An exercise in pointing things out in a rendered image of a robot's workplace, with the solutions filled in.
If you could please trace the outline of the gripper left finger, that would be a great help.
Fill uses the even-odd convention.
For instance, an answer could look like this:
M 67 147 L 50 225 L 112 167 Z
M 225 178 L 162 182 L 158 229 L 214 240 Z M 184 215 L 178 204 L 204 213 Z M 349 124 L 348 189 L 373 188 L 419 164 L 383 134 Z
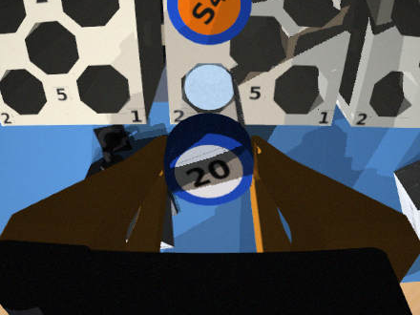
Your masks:
M 166 142 L 166 136 L 158 136 L 121 162 L 12 214 L 0 241 L 160 252 L 167 198 Z

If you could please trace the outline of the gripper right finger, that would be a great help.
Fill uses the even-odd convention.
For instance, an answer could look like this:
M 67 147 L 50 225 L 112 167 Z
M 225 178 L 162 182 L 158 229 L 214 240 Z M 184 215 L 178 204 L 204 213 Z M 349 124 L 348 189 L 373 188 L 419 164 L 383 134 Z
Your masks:
M 420 254 L 405 214 L 297 162 L 260 136 L 252 136 L 251 144 L 257 252 L 379 248 L 403 280 Z

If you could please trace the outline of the blue flat mat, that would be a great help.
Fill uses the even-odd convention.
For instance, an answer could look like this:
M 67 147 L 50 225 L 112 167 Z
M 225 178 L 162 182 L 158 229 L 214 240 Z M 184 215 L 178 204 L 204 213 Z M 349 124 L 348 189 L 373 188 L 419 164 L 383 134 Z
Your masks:
M 102 162 L 94 129 L 103 125 L 2 126 L 0 122 L 0 235 L 12 214 L 86 177 Z M 154 102 L 147 124 L 122 124 L 133 150 L 168 137 L 169 102 Z M 246 125 L 288 157 L 401 212 L 393 172 L 420 160 L 420 128 L 351 127 L 338 105 L 331 126 Z M 221 205 L 197 205 L 168 188 L 178 214 L 172 216 L 171 253 L 257 252 L 250 187 Z

